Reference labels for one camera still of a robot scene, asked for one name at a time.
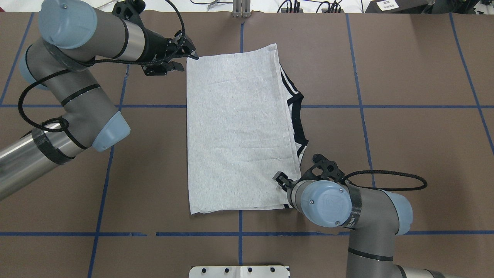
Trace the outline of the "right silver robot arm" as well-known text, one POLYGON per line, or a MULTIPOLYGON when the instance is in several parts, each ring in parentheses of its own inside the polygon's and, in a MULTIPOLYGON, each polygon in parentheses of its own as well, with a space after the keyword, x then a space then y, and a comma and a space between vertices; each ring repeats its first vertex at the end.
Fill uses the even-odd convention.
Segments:
POLYGON ((289 205, 321 227, 350 230, 348 278, 447 278, 434 270, 406 268, 394 263, 395 239, 406 234, 413 223, 413 208, 398 188, 369 188, 355 185, 351 176, 385 174, 421 176, 386 170, 363 170, 344 174, 338 165, 321 154, 301 178, 292 180, 277 172, 273 180, 286 192, 289 205))

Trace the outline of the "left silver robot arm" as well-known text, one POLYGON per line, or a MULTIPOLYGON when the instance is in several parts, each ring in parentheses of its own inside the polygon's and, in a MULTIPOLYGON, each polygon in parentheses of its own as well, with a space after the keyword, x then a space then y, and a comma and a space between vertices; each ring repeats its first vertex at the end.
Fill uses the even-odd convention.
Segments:
POLYGON ((184 71, 178 58, 199 59, 185 32, 183 18, 172 37, 147 29, 140 14, 142 0, 116 1, 106 13, 82 0, 45 0, 39 11, 41 37, 19 61, 29 85, 17 109, 32 126, 1 151, 1 199, 64 165, 88 148, 102 152, 126 138, 130 126, 93 77, 90 67, 101 63, 138 65, 147 76, 184 71), (24 102, 34 88, 49 90, 64 114, 37 123, 27 116, 24 102))

